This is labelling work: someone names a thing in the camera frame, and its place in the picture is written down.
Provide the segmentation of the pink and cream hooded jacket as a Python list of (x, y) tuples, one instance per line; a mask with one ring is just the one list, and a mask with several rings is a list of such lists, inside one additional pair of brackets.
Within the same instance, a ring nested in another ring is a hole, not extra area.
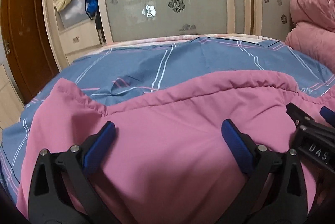
[(62, 78), (33, 117), (17, 208), (27, 215), (42, 149), (66, 151), (111, 121), (117, 139), (92, 181), (118, 219), (214, 223), (246, 181), (222, 138), (222, 122), (230, 119), (254, 142), (285, 152), (296, 128), (288, 103), (324, 123), (320, 109), (334, 108), (334, 88), (314, 98), (284, 73), (214, 72), (105, 106)]

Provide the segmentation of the pink fleece bed blanket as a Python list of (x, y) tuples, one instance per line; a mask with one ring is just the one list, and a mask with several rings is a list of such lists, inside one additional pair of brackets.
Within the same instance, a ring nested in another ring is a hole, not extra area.
[(113, 48), (122, 48), (122, 47), (139, 47), (139, 46), (154, 46), (168, 43), (182, 43), (189, 40), (197, 39), (200, 37), (209, 37), (209, 38), (223, 38), (223, 39), (241, 39), (246, 40), (251, 43), (259, 43), (262, 40), (275, 40), (277, 39), (264, 37), (260, 35), (250, 35), (250, 34), (198, 34), (198, 35), (178, 35), (172, 37), (160, 37), (160, 38), (149, 38), (149, 39), (139, 39), (139, 40), (130, 40), (125, 42), (115, 42), (108, 43), (103, 47), (88, 52), (86, 55), (96, 55), (105, 50)]

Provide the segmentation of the beige bookshelf cabinet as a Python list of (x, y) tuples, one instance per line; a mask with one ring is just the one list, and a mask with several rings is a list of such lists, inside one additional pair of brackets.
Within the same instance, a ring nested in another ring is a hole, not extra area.
[(0, 108), (1, 130), (17, 123), (24, 110), (22, 101), (10, 82), (3, 64), (0, 70)]

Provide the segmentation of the rolled pink quilt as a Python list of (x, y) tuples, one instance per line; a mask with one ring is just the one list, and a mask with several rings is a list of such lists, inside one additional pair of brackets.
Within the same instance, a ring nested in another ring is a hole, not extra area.
[(334, 0), (290, 0), (290, 15), (285, 44), (334, 72)]

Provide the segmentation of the blue plaid bed sheet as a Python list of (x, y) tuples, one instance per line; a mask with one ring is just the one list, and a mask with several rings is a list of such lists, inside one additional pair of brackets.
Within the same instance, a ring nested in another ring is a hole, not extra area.
[(21, 169), (33, 117), (56, 82), (67, 79), (85, 95), (112, 106), (214, 72), (272, 71), (291, 76), (303, 93), (317, 98), (334, 88), (334, 74), (281, 42), (198, 38), (184, 43), (115, 48), (76, 60), (26, 105), (20, 120), (3, 131), (1, 183), (17, 204)]

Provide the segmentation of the brown wooden door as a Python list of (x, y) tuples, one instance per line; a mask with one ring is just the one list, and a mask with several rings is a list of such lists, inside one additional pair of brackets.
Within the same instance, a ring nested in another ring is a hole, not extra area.
[(1, 32), (6, 58), (23, 98), (30, 102), (58, 73), (41, 0), (1, 0)]

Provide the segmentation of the clear plastic storage box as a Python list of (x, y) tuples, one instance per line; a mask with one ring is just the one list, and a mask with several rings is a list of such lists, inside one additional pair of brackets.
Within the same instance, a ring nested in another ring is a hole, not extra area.
[(59, 12), (59, 15), (65, 29), (89, 19), (86, 14), (85, 0), (72, 0)]

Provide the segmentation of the blue garment in wardrobe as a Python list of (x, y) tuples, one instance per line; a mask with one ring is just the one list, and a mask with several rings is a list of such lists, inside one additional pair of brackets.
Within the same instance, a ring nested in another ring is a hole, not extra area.
[(85, 12), (93, 20), (98, 12), (98, 0), (85, 0)]

